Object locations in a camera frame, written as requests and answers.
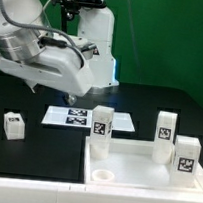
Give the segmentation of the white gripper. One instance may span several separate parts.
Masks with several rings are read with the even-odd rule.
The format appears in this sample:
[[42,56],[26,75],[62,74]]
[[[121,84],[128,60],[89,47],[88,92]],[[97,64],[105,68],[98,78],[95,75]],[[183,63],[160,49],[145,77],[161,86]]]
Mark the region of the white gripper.
[[94,80],[83,53],[70,44],[42,48],[0,38],[0,70],[23,79],[32,93],[39,91],[39,84],[67,92],[63,101],[70,106],[76,103],[75,95],[90,90]]

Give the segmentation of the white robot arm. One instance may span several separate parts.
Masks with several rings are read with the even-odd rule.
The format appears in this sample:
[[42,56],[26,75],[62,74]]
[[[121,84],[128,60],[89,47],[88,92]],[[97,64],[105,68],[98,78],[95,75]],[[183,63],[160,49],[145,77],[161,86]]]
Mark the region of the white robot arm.
[[0,0],[0,71],[73,104],[118,86],[105,0]]

